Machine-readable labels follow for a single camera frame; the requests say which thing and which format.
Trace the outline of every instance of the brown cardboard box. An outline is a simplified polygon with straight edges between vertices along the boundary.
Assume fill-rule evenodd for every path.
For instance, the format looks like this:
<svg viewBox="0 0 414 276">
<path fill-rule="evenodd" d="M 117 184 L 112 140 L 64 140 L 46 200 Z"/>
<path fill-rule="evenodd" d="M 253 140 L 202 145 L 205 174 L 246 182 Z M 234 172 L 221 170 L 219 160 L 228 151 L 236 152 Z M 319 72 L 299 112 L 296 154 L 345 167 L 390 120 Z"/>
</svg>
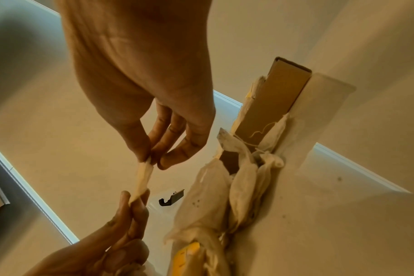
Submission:
<svg viewBox="0 0 414 276">
<path fill-rule="evenodd" d="M 277 57 L 266 80 L 250 91 L 253 100 L 234 134 L 248 144 L 258 145 L 272 128 L 272 123 L 289 112 L 311 75 L 310 69 Z M 236 153 L 224 151 L 220 160 L 231 174 L 237 172 Z"/>
</svg>

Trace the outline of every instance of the black clip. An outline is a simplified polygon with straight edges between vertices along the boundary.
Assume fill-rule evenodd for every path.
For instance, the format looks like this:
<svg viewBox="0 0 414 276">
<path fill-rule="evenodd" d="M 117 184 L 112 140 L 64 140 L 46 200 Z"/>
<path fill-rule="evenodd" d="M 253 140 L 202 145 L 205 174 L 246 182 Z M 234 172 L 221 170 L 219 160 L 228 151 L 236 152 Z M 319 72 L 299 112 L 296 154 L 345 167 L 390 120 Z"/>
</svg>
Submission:
<svg viewBox="0 0 414 276">
<path fill-rule="evenodd" d="M 158 201 L 158 203 L 160 204 L 160 206 L 171 206 L 172 204 L 174 204 L 175 202 L 177 202 L 180 198 L 182 198 L 184 196 L 184 189 L 179 191 L 179 192 L 175 192 L 172 194 L 171 198 L 165 202 L 164 199 L 160 199 Z"/>
</svg>

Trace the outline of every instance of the human hand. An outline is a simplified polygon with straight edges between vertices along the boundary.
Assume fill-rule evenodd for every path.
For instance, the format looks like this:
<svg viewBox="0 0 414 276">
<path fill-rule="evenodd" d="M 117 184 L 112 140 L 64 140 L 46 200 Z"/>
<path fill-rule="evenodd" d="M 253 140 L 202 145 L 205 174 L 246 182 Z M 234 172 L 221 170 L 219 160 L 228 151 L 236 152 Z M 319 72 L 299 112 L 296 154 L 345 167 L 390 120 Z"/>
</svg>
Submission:
<svg viewBox="0 0 414 276">
<path fill-rule="evenodd" d="M 215 117 L 211 0 L 57 2 L 82 89 L 138 160 L 151 156 L 167 169 L 197 153 Z M 157 120 L 147 135 L 140 118 L 154 98 Z"/>
<path fill-rule="evenodd" d="M 141 266 L 149 255 L 142 241 L 149 216 L 149 194 L 147 190 L 129 206 L 130 193 L 123 191 L 111 221 L 79 242 L 47 256 L 24 276 L 119 275 L 133 266 L 131 263 Z"/>
</svg>

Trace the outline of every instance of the yellow object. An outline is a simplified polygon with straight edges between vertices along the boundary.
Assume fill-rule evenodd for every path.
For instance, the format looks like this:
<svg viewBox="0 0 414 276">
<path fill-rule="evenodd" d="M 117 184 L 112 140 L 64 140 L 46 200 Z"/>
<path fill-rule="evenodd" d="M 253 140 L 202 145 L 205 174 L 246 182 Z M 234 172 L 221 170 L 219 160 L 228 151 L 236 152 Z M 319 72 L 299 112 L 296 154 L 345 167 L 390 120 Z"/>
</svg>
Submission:
<svg viewBox="0 0 414 276">
<path fill-rule="evenodd" d="M 193 242 L 175 254 L 172 264 L 172 276 L 183 275 L 187 255 L 195 255 L 199 251 L 199 248 L 199 242 Z"/>
</svg>

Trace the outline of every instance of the black plastic piece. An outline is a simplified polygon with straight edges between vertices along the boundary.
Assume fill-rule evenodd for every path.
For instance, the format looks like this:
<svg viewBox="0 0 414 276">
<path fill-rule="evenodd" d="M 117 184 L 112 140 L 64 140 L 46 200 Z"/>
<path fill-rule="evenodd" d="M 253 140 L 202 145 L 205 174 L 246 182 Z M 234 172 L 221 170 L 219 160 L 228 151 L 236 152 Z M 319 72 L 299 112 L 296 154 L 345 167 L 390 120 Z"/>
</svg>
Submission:
<svg viewBox="0 0 414 276">
<path fill-rule="evenodd" d="M 179 192 L 173 193 L 173 195 L 171 196 L 171 198 L 168 201 L 165 202 L 164 199 L 160 199 L 158 201 L 158 203 L 160 204 L 160 206 L 171 206 L 172 204 L 177 202 L 183 196 L 184 196 L 184 190 L 181 190 Z"/>
</svg>

